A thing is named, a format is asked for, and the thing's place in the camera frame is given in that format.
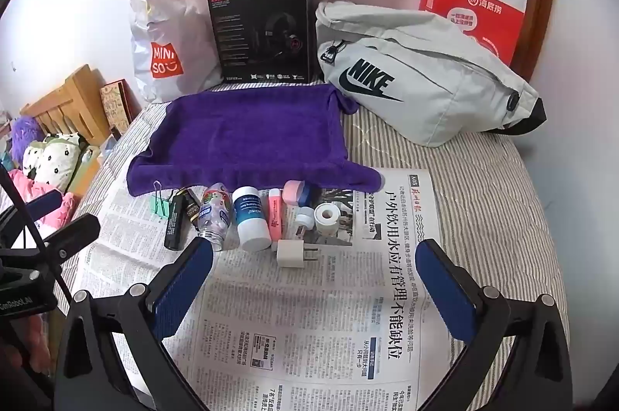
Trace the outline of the white Miniso plastic bag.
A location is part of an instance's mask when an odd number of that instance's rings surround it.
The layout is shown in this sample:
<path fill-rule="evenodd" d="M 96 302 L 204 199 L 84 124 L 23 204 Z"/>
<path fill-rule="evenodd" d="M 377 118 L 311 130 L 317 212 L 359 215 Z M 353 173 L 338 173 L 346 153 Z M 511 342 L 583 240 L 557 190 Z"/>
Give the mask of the white Miniso plastic bag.
<path fill-rule="evenodd" d="M 134 78 L 148 103 L 222 83 L 206 0 L 130 0 Z"/>

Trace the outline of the teal binder clip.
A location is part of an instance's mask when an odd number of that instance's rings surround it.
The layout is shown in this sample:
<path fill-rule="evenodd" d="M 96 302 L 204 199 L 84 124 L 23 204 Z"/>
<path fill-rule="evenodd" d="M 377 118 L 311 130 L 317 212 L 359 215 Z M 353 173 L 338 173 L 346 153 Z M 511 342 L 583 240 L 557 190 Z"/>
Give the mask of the teal binder clip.
<path fill-rule="evenodd" d="M 160 181 L 153 182 L 151 211 L 159 218 L 168 218 L 170 215 L 170 202 L 168 198 L 162 196 L 162 184 Z"/>

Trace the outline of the black tube with script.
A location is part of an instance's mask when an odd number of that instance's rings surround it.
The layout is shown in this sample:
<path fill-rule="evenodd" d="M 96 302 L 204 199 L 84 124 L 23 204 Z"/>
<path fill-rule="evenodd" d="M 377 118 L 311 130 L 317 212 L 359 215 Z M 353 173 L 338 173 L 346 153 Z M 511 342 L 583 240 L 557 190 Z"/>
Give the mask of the black tube with script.
<path fill-rule="evenodd" d="M 180 250 L 181 226 L 185 211 L 185 193 L 180 190 L 172 196 L 164 239 L 164 247 L 170 251 Z"/>

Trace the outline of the small white round jar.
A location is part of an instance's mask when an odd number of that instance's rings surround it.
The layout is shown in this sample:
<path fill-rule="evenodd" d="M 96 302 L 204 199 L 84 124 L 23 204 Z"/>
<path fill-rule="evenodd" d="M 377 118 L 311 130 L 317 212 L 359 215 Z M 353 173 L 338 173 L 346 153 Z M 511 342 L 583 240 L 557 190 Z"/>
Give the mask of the small white round jar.
<path fill-rule="evenodd" d="M 293 224 L 294 237 L 302 239 L 306 232 L 315 228 L 315 212 L 311 207 L 299 207 Z"/>

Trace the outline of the black gold tube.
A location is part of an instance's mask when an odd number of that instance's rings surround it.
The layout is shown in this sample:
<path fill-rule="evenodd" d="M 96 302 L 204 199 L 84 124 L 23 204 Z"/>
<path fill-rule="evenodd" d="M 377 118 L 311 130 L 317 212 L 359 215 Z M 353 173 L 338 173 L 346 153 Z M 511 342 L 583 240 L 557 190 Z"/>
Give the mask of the black gold tube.
<path fill-rule="evenodd" d="M 196 195 L 193 193 L 191 189 L 186 190 L 186 200 L 187 200 L 187 216 L 190 222 L 195 228 L 198 227 L 198 216 L 200 204 Z"/>

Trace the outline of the pink highlighter pen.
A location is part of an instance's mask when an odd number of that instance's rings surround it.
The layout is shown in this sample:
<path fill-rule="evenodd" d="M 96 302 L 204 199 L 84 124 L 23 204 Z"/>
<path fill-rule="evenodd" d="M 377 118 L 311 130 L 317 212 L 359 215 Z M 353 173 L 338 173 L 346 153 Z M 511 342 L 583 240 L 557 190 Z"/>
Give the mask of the pink highlighter pen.
<path fill-rule="evenodd" d="M 282 237 L 282 196 L 278 188 L 268 191 L 268 230 L 273 242 Z"/>

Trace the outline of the grey Nike waist bag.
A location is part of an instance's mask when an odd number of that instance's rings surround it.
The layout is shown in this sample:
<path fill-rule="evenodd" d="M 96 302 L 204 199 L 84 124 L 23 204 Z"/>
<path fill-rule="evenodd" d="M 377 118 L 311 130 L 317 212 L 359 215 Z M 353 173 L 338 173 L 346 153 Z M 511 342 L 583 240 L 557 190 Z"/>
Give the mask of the grey Nike waist bag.
<path fill-rule="evenodd" d="M 547 120 L 533 86 L 442 16 L 350 0 L 321 0 L 315 15 L 325 81 L 417 145 Z"/>

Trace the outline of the white USB charger plug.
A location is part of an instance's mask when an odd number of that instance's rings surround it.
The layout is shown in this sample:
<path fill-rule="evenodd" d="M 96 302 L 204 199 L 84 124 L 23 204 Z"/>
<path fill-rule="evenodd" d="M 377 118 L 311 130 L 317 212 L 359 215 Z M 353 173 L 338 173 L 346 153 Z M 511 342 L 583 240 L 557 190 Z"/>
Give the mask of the white USB charger plug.
<path fill-rule="evenodd" d="M 279 268 L 303 269 L 306 262 L 317 261 L 318 247 L 307 247 L 300 239 L 278 241 L 276 260 Z"/>

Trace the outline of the pink patterned cloth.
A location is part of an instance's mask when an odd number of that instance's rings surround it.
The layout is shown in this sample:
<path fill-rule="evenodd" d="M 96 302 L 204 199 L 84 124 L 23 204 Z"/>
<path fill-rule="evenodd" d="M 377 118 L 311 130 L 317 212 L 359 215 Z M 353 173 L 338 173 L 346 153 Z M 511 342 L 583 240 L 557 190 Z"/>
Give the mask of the pink patterned cloth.
<path fill-rule="evenodd" d="M 29 179 L 21 170 L 9 171 L 16 191 L 26 204 L 42 238 L 62 229 L 74 215 L 78 199 L 73 193 L 62 194 L 48 184 Z"/>

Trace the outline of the small clear plastic bottle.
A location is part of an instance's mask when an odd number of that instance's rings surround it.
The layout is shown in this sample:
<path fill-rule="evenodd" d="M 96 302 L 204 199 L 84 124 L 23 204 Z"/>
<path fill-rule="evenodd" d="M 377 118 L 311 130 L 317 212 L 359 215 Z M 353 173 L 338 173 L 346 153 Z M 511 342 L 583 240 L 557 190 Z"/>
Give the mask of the small clear plastic bottle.
<path fill-rule="evenodd" d="M 197 236 L 205 238 L 214 252 L 224 248 L 231 226 L 231 196 L 223 183 L 216 183 L 202 194 L 197 216 Z"/>

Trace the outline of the white tape roll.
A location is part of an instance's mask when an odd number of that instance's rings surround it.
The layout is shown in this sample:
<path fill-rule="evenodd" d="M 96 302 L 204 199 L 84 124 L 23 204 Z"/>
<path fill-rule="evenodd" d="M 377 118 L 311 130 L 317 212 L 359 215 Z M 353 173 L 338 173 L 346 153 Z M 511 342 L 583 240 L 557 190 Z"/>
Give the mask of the white tape roll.
<path fill-rule="evenodd" d="M 335 237 L 340 228 L 341 210 L 334 203 L 322 203 L 314 210 L 316 231 L 327 237 Z"/>

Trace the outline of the pink and blue jar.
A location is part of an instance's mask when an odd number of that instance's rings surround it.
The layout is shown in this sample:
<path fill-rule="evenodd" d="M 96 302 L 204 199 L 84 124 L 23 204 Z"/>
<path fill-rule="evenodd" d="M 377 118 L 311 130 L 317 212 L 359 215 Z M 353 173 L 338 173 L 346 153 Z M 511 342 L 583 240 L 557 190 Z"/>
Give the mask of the pink and blue jar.
<path fill-rule="evenodd" d="M 314 197 L 315 186 L 312 183 L 291 179 L 283 186 L 282 200 L 287 206 L 311 207 Z"/>

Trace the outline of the blue white bottle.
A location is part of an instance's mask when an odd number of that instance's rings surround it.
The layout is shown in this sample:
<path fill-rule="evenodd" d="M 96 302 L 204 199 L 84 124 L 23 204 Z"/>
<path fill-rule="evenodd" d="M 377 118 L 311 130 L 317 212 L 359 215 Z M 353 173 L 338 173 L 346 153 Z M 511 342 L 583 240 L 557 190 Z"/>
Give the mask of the blue white bottle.
<path fill-rule="evenodd" d="M 242 250 L 259 252 L 271 247 L 271 234 L 258 190 L 251 186 L 239 187 L 233 192 L 232 201 Z"/>

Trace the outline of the black headset box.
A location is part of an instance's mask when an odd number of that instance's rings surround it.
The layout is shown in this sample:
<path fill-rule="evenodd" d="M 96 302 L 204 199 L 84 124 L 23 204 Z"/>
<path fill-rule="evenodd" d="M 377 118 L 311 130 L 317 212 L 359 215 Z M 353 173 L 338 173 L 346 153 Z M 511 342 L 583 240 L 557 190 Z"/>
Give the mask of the black headset box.
<path fill-rule="evenodd" d="M 310 81 L 308 0 L 208 0 L 208 6 L 224 81 Z"/>

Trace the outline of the purple plush toy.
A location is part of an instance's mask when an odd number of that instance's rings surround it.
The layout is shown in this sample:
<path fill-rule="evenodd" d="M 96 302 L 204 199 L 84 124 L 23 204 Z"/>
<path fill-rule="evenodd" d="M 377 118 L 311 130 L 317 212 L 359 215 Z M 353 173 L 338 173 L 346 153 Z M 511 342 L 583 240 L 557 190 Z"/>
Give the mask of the purple plush toy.
<path fill-rule="evenodd" d="M 45 137 L 37 120 L 30 116 L 20 116 L 12 122 L 12 159 L 21 165 L 24 152 L 31 142 L 42 141 Z"/>

